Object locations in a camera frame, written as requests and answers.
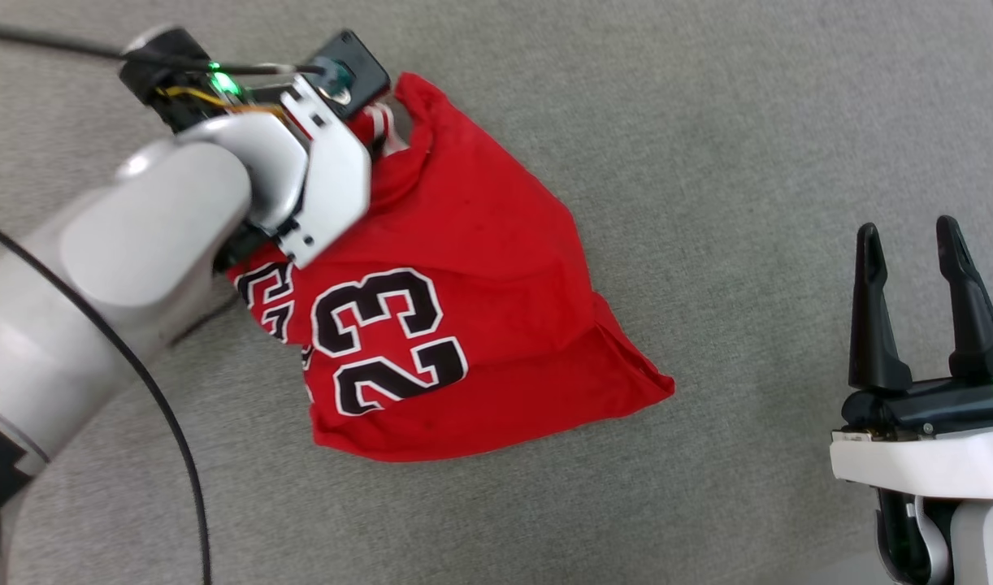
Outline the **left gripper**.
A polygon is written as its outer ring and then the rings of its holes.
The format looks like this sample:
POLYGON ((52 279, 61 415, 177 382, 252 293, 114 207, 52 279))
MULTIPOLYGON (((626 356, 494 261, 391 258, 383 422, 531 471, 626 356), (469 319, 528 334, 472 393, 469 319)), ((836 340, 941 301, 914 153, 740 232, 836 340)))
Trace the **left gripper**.
MULTIPOLYGON (((130 41, 124 51, 191 57, 200 62, 208 59, 199 41, 184 27, 173 24, 149 29, 130 41)), ((128 62, 121 67, 119 78, 173 132, 187 130, 214 116, 267 112, 284 118, 279 105, 258 102, 251 89, 239 85, 217 64, 213 71, 178 71, 161 64, 128 62)))

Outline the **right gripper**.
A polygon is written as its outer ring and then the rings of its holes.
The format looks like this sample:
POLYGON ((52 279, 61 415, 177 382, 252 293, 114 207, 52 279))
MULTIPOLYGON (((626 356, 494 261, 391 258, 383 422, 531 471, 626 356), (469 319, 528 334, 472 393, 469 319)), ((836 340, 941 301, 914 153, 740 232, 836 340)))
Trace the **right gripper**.
POLYGON ((865 223, 856 234, 848 369, 858 392, 832 432, 831 469, 839 480, 905 495, 993 500, 993 302, 957 219, 939 216, 935 229, 957 379, 913 385, 891 329, 882 241, 875 223, 865 223))

